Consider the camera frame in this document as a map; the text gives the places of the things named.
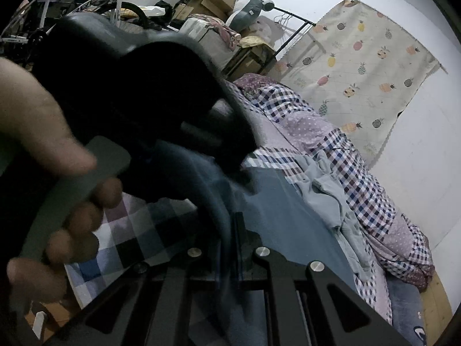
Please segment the person's left hand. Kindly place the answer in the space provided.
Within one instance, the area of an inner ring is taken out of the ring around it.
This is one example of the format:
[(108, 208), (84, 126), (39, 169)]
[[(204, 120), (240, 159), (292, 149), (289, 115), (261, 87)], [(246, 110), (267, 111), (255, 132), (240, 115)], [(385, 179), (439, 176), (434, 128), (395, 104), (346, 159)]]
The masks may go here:
[(119, 179), (109, 177), (67, 213), (38, 259), (21, 256), (31, 211), (65, 179), (95, 170), (97, 160), (68, 127), (52, 95), (23, 67), (1, 59), (1, 310), (24, 315), (31, 302), (53, 303), (67, 291), (64, 267), (96, 257), (94, 232), (103, 212), (122, 200)]

